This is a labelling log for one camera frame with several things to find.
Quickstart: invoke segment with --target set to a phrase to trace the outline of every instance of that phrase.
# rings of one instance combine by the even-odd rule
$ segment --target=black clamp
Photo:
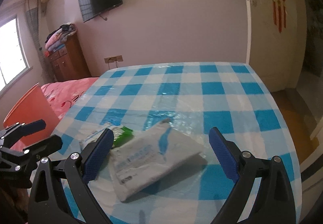
[[[94,180],[113,145],[113,132],[105,129],[96,142],[65,160],[41,159],[31,189],[29,224],[113,224],[106,216],[88,182]],[[86,223],[73,217],[64,194],[61,179],[67,179],[75,202]]]
[[[23,149],[22,152],[10,148],[22,137],[45,129],[44,120],[29,124],[15,124],[0,131],[0,179],[7,180],[15,188],[31,188],[30,176],[37,168],[37,162],[62,148],[62,140],[57,135],[39,141]]]
[[[255,158],[241,152],[234,142],[227,141],[213,127],[209,142],[227,178],[235,183],[229,197],[211,224],[236,224],[249,198],[254,180],[261,177],[255,203],[247,219],[240,224],[295,224],[293,191],[282,159]]]
[[[255,178],[260,188],[249,217],[240,224],[295,224],[296,213],[292,188],[280,157],[255,158],[241,152],[214,127],[209,142],[227,178],[235,183],[228,199],[211,224],[236,224],[249,198]],[[85,224],[73,217],[64,194],[61,178],[67,179],[75,202],[87,224],[112,224],[87,184],[94,180],[113,144],[113,132],[106,129],[99,139],[67,159],[51,161],[44,157],[33,182],[29,224]]]

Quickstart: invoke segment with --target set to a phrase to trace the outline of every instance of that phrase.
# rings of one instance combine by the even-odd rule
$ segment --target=window curtain
[[[55,81],[53,70],[50,67],[50,63],[45,58],[42,47],[39,43],[39,22],[38,22],[38,0],[26,0],[25,2],[25,15],[27,25],[31,33],[35,48],[37,50],[38,58],[42,67],[42,78],[45,83],[52,83]]]

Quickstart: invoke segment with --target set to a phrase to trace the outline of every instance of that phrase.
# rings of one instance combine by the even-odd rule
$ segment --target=drawer
[[[59,55],[60,56],[64,56],[66,54],[67,54],[67,49],[66,49],[65,46],[63,48],[59,49]]]
[[[60,57],[59,52],[56,51],[55,53],[51,54],[48,59],[50,62],[53,62],[54,60],[58,59]]]

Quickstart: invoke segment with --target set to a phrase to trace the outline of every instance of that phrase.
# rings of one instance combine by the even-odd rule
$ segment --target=blue gripper pad
[[[232,179],[234,183],[239,180],[238,163],[225,144],[225,138],[217,128],[211,128],[209,131],[209,143],[218,158],[220,165],[227,178]]]
[[[113,145],[114,137],[112,130],[108,129],[104,136],[100,138],[95,142],[96,146],[84,164],[83,181],[85,184],[95,180],[104,159],[109,154]]]

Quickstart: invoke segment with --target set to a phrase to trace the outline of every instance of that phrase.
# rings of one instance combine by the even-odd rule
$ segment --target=wooden cabinet
[[[68,37],[65,46],[48,59],[59,82],[91,77],[76,34]]]

